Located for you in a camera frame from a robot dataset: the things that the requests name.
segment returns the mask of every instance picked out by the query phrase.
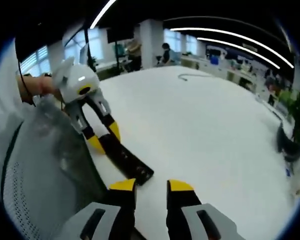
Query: white sleeve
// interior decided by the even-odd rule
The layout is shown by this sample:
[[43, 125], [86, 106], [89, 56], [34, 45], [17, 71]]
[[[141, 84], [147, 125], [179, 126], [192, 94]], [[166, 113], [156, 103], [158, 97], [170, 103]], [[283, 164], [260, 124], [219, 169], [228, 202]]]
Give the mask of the white sleeve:
[[0, 182], [8, 147], [23, 121], [24, 104], [16, 81], [17, 72], [18, 60], [13, 40], [0, 57]]

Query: computer monitor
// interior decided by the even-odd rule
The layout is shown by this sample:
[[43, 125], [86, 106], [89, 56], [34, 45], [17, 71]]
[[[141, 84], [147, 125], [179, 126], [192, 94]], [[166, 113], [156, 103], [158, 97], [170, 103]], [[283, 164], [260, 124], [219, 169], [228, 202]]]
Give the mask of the computer monitor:
[[126, 39], [134, 38], [134, 27], [133, 26], [124, 26], [124, 27], [115, 27], [110, 28], [106, 31], [108, 43], [113, 43]]

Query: person's arm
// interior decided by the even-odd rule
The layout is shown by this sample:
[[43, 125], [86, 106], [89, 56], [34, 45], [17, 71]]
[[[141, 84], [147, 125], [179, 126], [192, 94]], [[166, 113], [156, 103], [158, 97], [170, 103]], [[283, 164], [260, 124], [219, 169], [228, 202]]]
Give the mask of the person's arm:
[[141, 44], [140, 43], [138, 43], [135, 47], [130, 48], [129, 52], [131, 52], [131, 53], [135, 52], [135, 51], [139, 50], [139, 48], [141, 48]]
[[32, 102], [31, 97], [29, 96], [26, 89], [28, 89], [31, 96], [53, 94], [58, 100], [61, 99], [59, 91], [53, 86], [53, 81], [51, 77], [44, 75], [38, 77], [23, 75], [22, 78], [20, 75], [18, 75], [16, 77], [16, 81], [23, 102]]

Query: white column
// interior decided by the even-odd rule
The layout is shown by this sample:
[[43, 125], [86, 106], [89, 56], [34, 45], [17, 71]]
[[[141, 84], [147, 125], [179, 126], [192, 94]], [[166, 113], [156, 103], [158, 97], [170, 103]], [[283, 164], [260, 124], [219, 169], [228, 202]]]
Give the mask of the white column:
[[140, 39], [141, 39], [141, 37], [140, 37], [140, 26], [135, 26], [134, 27], [133, 38], [140, 41]]
[[114, 43], [108, 43], [107, 28], [99, 28], [99, 37], [101, 41], [103, 59], [99, 60], [99, 63], [102, 62], [113, 62], [116, 61], [116, 54], [113, 48]]
[[294, 57], [294, 76], [292, 83], [292, 98], [297, 99], [300, 92], [300, 58]]
[[206, 56], [206, 44], [200, 40], [197, 41], [196, 54], [200, 57]]
[[51, 44], [47, 47], [48, 50], [48, 59], [50, 64], [51, 72], [59, 66], [62, 60], [65, 59], [65, 47], [63, 41], [57, 41], [54, 44]]
[[183, 34], [181, 34], [181, 53], [187, 53], [187, 38]]
[[152, 68], [157, 60], [155, 56], [162, 55], [164, 43], [164, 28], [161, 21], [147, 19], [140, 23], [141, 58], [143, 69]]

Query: gray mesh fabric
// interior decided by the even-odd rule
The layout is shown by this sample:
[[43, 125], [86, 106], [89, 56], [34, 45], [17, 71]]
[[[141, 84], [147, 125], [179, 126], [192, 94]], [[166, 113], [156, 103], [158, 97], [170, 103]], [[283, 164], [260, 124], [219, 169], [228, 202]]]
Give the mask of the gray mesh fabric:
[[3, 178], [4, 206], [31, 240], [53, 238], [106, 191], [85, 140], [49, 98], [23, 122]]

